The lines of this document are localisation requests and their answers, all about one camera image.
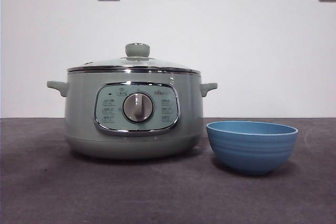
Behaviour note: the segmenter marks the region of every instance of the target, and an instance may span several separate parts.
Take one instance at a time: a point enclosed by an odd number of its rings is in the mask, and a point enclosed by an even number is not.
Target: lid rim
[[[68,68],[67,72],[85,71],[85,70],[161,70],[161,71],[176,71],[186,73],[201,74],[200,71],[188,68],[165,68],[165,67],[153,67],[153,66],[82,66]]]

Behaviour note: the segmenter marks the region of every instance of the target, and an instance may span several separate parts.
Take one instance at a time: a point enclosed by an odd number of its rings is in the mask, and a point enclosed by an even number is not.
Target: table surface
[[[1,119],[1,223],[336,223],[336,118],[249,120],[299,130],[266,176],[222,165],[205,127],[184,154],[112,161],[71,151],[64,119]]]

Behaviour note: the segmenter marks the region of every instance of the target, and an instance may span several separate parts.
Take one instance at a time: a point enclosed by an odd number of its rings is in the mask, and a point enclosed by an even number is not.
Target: blue bowl
[[[217,158],[247,175],[267,174],[282,165],[298,135],[290,126],[249,121],[213,122],[206,130]]]

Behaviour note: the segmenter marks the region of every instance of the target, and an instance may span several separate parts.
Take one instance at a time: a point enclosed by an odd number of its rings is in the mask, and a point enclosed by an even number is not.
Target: cooker lid
[[[156,70],[170,72],[187,72],[201,74],[197,70],[189,69],[186,66],[173,62],[157,60],[149,57],[150,47],[143,43],[132,43],[126,45],[127,57],[120,59],[110,59],[104,61],[88,62],[78,67],[69,68],[68,72],[90,71],[99,72],[101,70]]]

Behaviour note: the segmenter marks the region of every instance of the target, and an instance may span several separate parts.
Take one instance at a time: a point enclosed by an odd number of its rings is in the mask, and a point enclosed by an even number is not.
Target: electric hot pot
[[[120,59],[69,68],[67,82],[47,87],[66,97],[65,135],[79,153],[141,159],[194,147],[202,133],[203,104],[216,83],[201,73],[149,58],[150,47],[126,45]]]

